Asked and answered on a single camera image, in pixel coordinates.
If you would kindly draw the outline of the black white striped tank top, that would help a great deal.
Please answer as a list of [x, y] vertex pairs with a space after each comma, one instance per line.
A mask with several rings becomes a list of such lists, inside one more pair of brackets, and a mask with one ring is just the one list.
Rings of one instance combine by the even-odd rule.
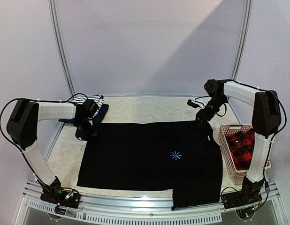
[[92, 96], [74, 96], [73, 103], [84, 105], [87, 107], [87, 118], [93, 119], [100, 111], [103, 103], [103, 95], [92, 95]]

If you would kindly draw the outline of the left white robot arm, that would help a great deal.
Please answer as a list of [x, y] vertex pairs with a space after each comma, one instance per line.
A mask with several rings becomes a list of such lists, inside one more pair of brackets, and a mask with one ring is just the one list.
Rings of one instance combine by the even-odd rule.
[[7, 123], [7, 133], [12, 143], [20, 148], [24, 160], [44, 186], [53, 184], [56, 176], [44, 160], [38, 146], [38, 123], [44, 120], [73, 120], [77, 139], [86, 141], [96, 135], [91, 124], [98, 104], [91, 99], [82, 104], [70, 102], [35, 101], [26, 98], [16, 100]]

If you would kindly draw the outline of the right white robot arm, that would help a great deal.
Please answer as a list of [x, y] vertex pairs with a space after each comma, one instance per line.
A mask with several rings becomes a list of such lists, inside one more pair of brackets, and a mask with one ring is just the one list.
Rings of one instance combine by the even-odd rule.
[[281, 110], [274, 90], [262, 90], [234, 80], [208, 80], [204, 89], [211, 98], [196, 114], [196, 120], [210, 121], [228, 98], [237, 99], [253, 107], [252, 128], [255, 132], [252, 161], [246, 180], [258, 183], [265, 179], [266, 165], [272, 143], [279, 132]]

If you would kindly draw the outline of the black garment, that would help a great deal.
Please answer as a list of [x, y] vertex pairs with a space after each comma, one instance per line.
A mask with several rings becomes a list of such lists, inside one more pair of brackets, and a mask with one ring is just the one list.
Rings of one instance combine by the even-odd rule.
[[77, 185], [172, 190], [173, 208], [217, 203], [222, 156], [208, 122], [100, 123], [88, 139]]

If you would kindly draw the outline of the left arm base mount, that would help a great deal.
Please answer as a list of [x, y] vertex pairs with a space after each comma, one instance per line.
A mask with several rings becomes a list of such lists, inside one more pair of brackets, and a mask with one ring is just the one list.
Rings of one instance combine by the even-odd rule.
[[39, 181], [42, 187], [40, 199], [42, 201], [77, 209], [81, 200], [80, 193], [73, 188], [62, 187], [60, 180], [55, 177], [52, 184], [47, 185]]

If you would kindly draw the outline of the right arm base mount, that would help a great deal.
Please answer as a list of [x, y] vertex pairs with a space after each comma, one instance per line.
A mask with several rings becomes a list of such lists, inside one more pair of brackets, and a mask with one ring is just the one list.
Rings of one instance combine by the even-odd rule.
[[265, 181], [265, 200], [262, 199], [258, 185], [243, 185], [242, 190], [237, 191], [234, 187], [226, 187], [221, 192], [221, 201], [225, 209], [235, 208], [239, 206], [253, 205], [251, 211], [257, 211], [261, 208], [269, 196], [269, 183]]

